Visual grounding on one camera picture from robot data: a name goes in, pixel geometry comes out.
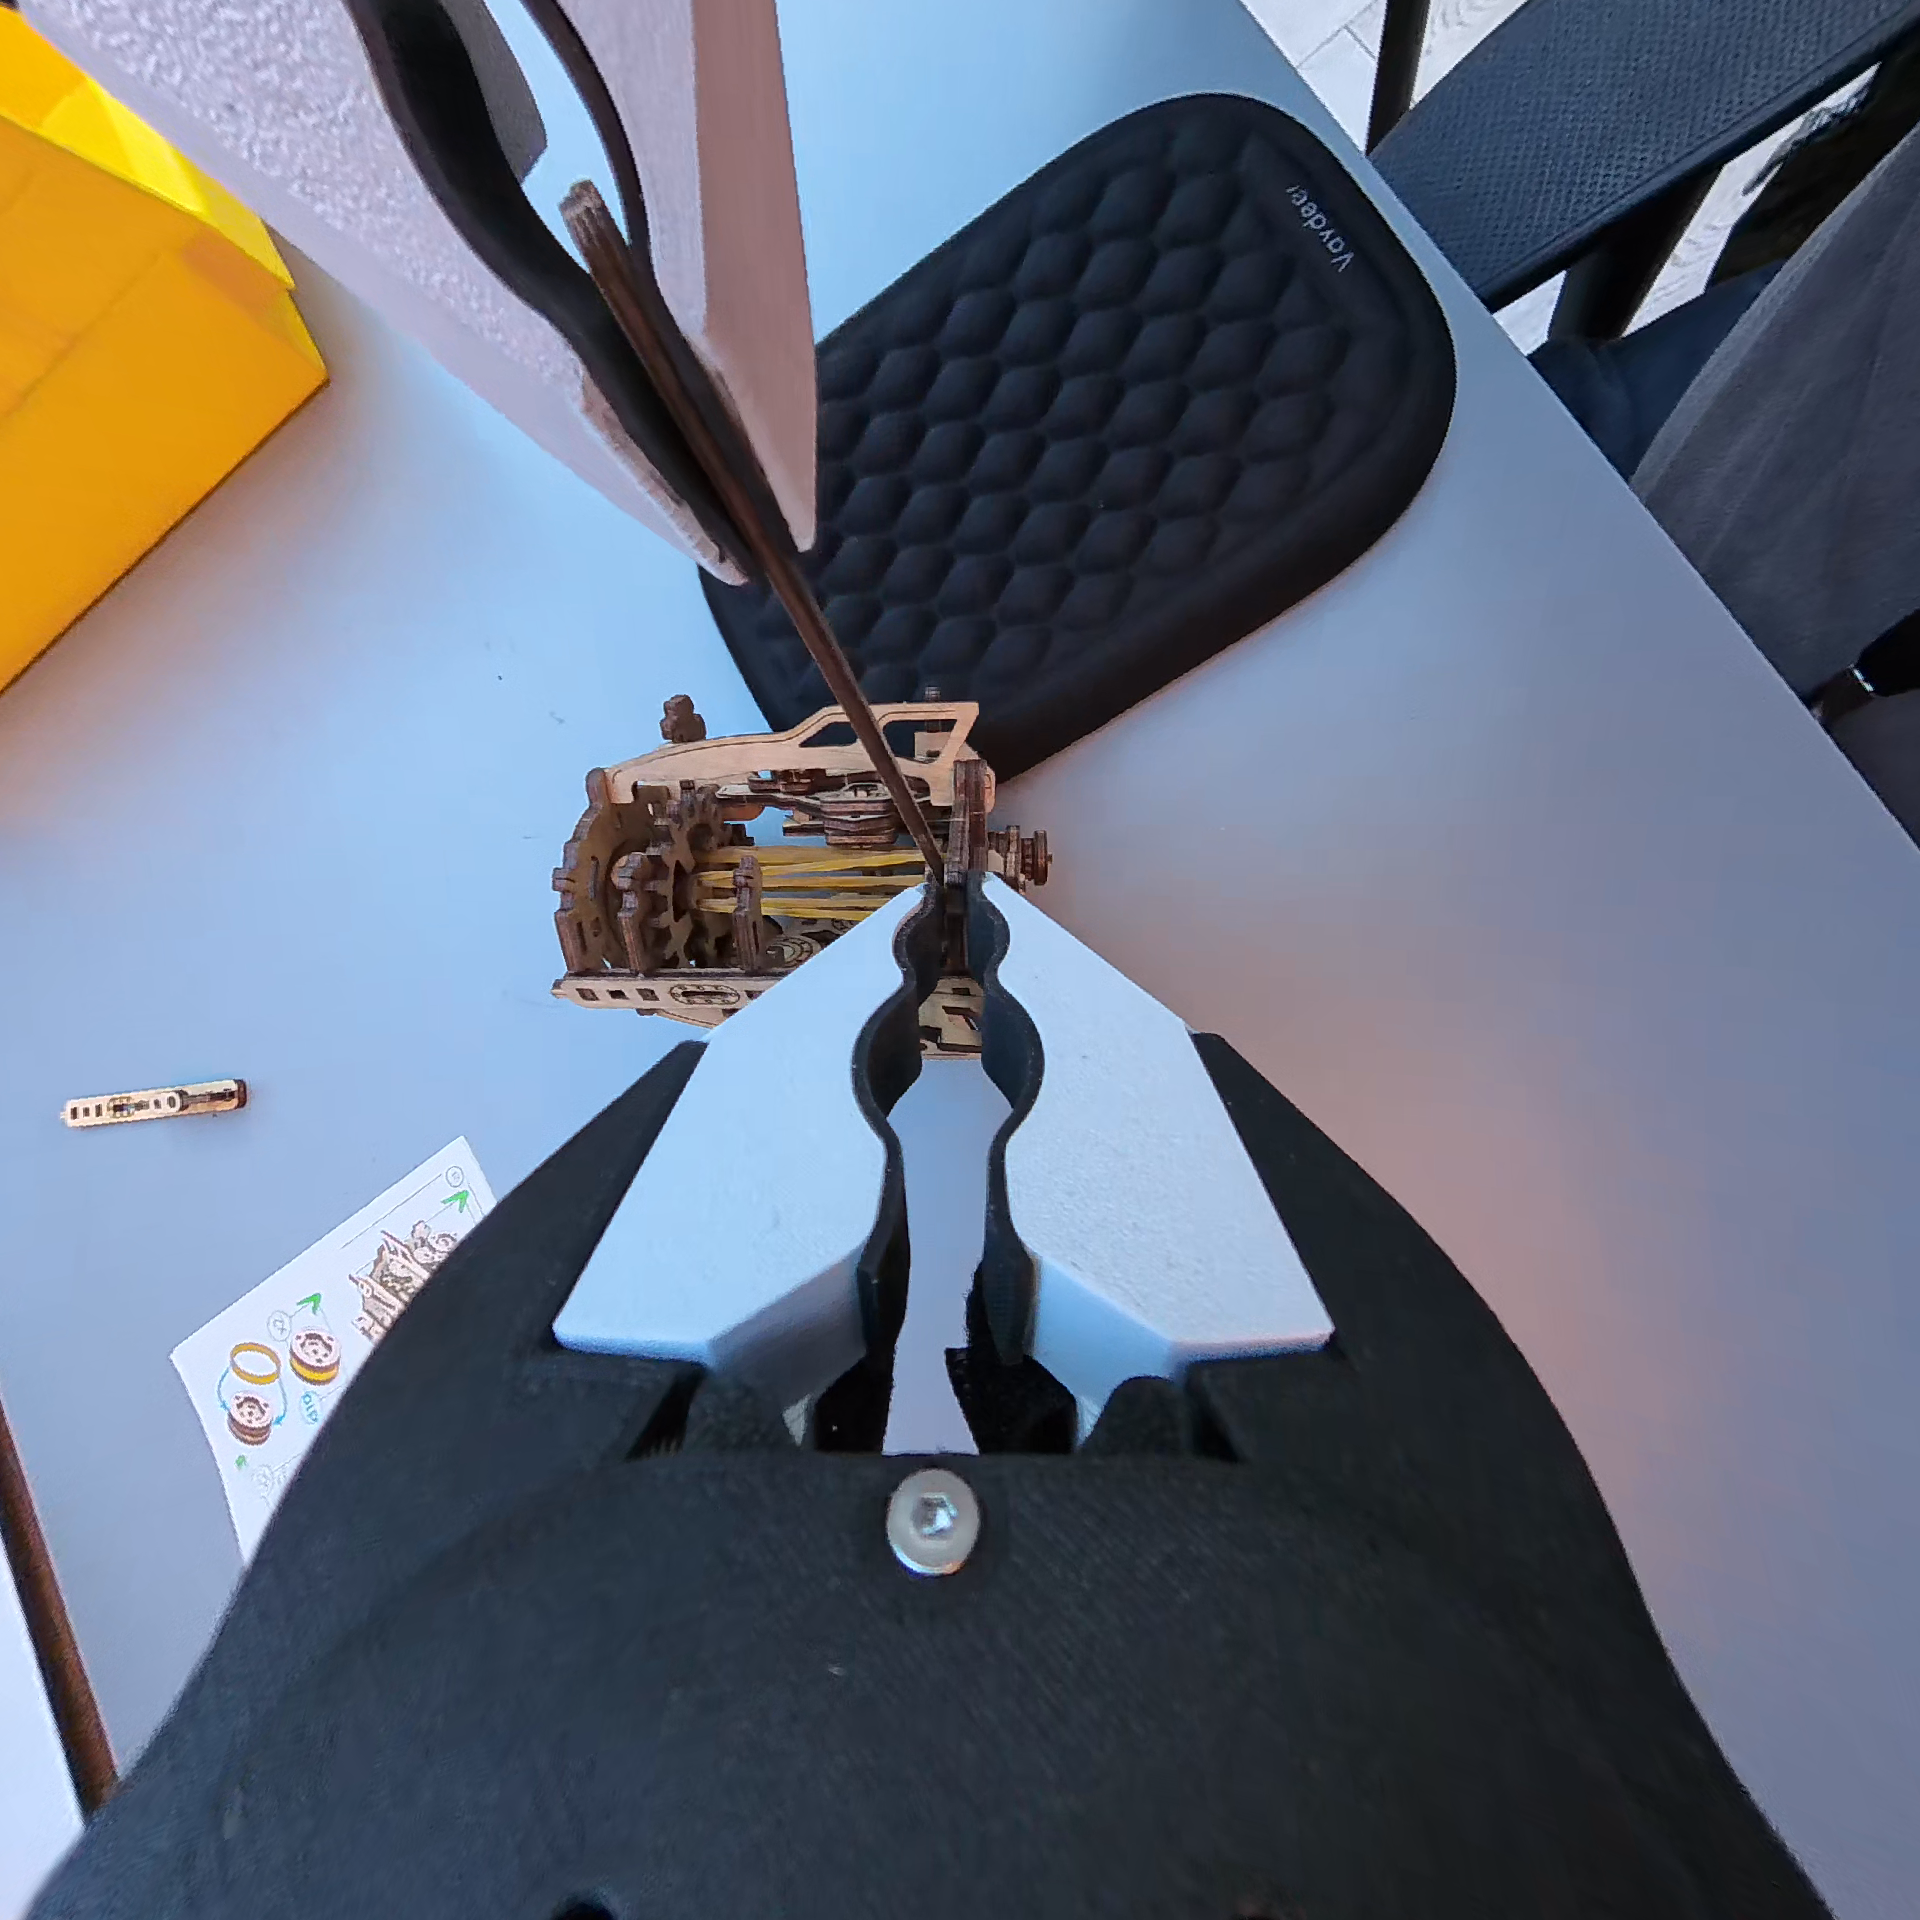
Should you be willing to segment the black office chair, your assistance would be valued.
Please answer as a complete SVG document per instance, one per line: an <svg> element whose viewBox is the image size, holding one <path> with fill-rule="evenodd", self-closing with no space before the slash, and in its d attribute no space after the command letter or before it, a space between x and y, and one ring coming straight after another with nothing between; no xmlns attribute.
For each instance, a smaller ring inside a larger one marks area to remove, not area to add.
<svg viewBox="0 0 1920 1920"><path fill-rule="evenodd" d="M1787 256L1915 130L1915 34L1915 2L1532 2L1371 155L1487 306L1565 274L1532 367L1629 475ZM1774 155L1710 288L1627 331L1724 163L1867 67Z"/></svg>

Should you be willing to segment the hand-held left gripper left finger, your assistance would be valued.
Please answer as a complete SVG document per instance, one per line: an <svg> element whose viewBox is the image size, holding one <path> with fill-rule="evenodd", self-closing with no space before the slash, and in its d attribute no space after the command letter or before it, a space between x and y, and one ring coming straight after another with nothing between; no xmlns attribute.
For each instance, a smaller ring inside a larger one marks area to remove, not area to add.
<svg viewBox="0 0 1920 1920"><path fill-rule="evenodd" d="M557 1344L695 1360L779 1409L856 1363L856 1255L884 1154L852 1059L904 984L895 936L920 904L887 904L710 1033L556 1320Z"/></svg>

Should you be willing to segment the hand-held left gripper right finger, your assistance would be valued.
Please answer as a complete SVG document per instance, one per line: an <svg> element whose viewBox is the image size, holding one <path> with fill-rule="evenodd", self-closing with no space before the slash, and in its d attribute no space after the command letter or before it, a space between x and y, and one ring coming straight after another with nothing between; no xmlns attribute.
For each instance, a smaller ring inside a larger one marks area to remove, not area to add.
<svg viewBox="0 0 1920 1920"><path fill-rule="evenodd" d="M998 879L967 883L990 1154L981 1296L1002 1358L1080 1411L1199 1360L1319 1351L1332 1324L1192 1033Z"/></svg>

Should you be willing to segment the small wooden strip part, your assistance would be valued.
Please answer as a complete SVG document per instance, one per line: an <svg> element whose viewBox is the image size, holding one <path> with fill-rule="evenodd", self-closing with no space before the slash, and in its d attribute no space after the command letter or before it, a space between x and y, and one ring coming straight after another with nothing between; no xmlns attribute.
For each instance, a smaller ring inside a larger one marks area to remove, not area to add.
<svg viewBox="0 0 1920 1920"><path fill-rule="evenodd" d="M168 1121L187 1115L238 1113L248 1104L248 1084L226 1076L206 1084L135 1089L111 1096L67 1099L61 1121L70 1129L95 1129L138 1121Z"/></svg>

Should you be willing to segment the person's grey clothing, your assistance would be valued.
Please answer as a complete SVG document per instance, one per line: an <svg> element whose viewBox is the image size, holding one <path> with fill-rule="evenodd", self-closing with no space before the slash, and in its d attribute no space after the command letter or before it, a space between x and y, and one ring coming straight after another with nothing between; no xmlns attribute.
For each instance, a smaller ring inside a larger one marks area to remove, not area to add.
<svg viewBox="0 0 1920 1920"><path fill-rule="evenodd" d="M1691 383L1635 491L1802 699L1917 607L1917 134Z"/></svg>

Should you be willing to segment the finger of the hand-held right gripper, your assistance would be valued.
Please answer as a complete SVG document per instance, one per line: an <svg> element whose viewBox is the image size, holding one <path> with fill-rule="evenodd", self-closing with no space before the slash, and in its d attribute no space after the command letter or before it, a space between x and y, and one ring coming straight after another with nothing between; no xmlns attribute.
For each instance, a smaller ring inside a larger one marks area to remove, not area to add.
<svg viewBox="0 0 1920 1920"><path fill-rule="evenodd" d="M29 2L27 22L602 496L717 582L746 582L576 353L435 204L342 4Z"/></svg>
<svg viewBox="0 0 1920 1920"><path fill-rule="evenodd" d="M799 551L815 537L818 393L772 2L531 2L612 164L630 251Z"/></svg>

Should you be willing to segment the illustrated instruction booklet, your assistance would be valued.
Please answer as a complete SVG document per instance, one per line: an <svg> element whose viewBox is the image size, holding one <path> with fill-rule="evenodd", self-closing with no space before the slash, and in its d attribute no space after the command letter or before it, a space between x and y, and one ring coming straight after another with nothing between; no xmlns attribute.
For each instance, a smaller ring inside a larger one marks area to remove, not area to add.
<svg viewBox="0 0 1920 1920"><path fill-rule="evenodd" d="M492 1207L454 1139L173 1346L243 1562L352 1376Z"/></svg>

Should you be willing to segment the wooden mechanical car model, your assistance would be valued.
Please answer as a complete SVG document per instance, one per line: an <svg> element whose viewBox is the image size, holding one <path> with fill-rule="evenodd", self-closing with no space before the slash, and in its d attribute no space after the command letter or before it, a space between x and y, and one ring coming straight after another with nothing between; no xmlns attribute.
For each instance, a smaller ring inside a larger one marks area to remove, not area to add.
<svg viewBox="0 0 1920 1920"><path fill-rule="evenodd" d="M928 876L837 707L709 737L690 699L662 748L590 771L552 886L556 995L717 1026Z"/></svg>

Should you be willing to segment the thin wooden model panel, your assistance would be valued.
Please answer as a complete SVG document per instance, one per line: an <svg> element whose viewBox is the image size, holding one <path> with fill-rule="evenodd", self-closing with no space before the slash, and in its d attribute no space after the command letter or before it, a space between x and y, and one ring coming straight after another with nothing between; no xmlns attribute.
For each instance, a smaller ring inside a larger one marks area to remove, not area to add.
<svg viewBox="0 0 1920 1920"><path fill-rule="evenodd" d="M599 296L628 336L695 465L710 491L717 495L743 542L746 558L735 568L765 584L786 610L810 659L822 673L829 696L843 710L854 738L870 758L902 825L924 854L928 873L942 880L947 871L944 848L920 800L912 794L895 758L890 753L880 722L810 587L799 551L758 456L733 422L709 368L672 320L648 256L628 246L599 188L590 180L576 183L565 194L560 214Z"/></svg>

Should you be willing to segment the black honeycomb cushion pad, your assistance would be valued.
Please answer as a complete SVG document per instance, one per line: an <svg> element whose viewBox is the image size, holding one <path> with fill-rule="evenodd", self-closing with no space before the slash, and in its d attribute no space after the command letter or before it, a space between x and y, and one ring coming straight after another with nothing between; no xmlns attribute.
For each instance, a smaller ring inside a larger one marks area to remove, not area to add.
<svg viewBox="0 0 1920 1920"><path fill-rule="evenodd" d="M807 576L875 704L978 707L1016 777L1352 566L1450 433L1429 280L1236 95L1020 183L818 348Z"/></svg>

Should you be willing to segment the yellow plastic storage bin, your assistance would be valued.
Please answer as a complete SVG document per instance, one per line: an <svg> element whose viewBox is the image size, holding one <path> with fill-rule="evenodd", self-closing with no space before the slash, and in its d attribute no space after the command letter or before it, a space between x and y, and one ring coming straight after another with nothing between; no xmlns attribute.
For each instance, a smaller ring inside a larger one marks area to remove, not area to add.
<svg viewBox="0 0 1920 1920"><path fill-rule="evenodd" d="M7 9L2 683L326 385L263 223Z"/></svg>

